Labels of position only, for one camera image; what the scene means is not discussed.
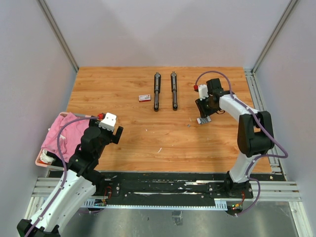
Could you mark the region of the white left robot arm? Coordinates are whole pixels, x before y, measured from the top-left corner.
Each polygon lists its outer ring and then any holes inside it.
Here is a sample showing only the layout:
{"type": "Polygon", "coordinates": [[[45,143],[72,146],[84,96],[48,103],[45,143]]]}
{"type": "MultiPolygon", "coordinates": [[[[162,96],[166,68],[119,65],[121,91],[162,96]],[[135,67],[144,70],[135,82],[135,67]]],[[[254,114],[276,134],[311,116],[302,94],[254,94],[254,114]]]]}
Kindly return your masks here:
{"type": "Polygon", "coordinates": [[[115,128],[117,117],[101,113],[88,117],[88,128],[68,163],[58,184],[29,220],[17,225],[21,237],[59,237],[64,228],[91,195],[101,195],[106,189],[104,175],[95,170],[106,145],[118,144],[123,127],[115,128]]]}

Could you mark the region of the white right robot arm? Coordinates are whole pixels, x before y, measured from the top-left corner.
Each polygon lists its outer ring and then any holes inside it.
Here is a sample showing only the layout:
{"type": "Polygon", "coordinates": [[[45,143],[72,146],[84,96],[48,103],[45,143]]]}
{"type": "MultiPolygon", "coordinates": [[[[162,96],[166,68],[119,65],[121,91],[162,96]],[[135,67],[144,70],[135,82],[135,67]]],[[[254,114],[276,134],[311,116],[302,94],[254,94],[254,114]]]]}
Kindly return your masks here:
{"type": "Polygon", "coordinates": [[[246,189],[249,173],[257,163],[259,155],[265,155],[274,147],[271,115],[244,104],[229,90],[224,90],[219,79],[211,79],[207,84],[194,85],[199,98],[195,100],[200,117],[198,124],[211,122],[212,114],[228,113],[238,122],[237,145],[239,155],[234,166],[224,179],[224,193],[231,198],[246,189]]]}

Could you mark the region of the small white staple tray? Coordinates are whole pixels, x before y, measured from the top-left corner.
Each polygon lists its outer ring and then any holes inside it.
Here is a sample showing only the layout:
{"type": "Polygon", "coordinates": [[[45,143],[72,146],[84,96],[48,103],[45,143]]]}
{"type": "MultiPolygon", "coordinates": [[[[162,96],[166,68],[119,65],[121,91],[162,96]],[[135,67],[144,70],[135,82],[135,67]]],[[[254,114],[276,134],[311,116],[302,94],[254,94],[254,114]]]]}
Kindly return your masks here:
{"type": "Polygon", "coordinates": [[[205,118],[197,118],[197,122],[199,125],[206,124],[206,123],[211,122],[211,118],[210,116],[207,116],[205,118]]]}

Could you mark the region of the black stapler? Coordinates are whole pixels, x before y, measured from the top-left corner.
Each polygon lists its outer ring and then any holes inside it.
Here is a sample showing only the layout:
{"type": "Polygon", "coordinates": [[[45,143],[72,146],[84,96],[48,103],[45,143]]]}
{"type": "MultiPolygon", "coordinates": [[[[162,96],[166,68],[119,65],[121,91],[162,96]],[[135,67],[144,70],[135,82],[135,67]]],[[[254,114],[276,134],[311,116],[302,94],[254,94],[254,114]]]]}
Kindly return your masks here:
{"type": "Polygon", "coordinates": [[[159,110],[159,94],[161,86],[161,75],[159,72],[156,72],[154,77],[154,111],[159,110]]]}
{"type": "Polygon", "coordinates": [[[172,108],[174,111],[178,109],[177,102],[177,74],[173,71],[171,77],[171,91],[172,91],[172,108]]]}

